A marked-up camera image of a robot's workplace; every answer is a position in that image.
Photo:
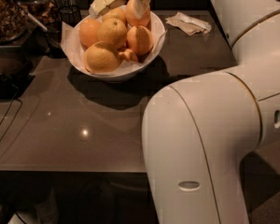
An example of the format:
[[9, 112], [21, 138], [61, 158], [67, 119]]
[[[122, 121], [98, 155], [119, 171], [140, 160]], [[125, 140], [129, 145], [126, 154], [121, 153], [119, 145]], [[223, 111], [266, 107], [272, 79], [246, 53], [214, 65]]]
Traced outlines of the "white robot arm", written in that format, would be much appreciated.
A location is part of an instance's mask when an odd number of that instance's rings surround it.
[[240, 163], [280, 139], [280, 0], [211, 0], [236, 66], [147, 104], [142, 146], [160, 224], [249, 224]]

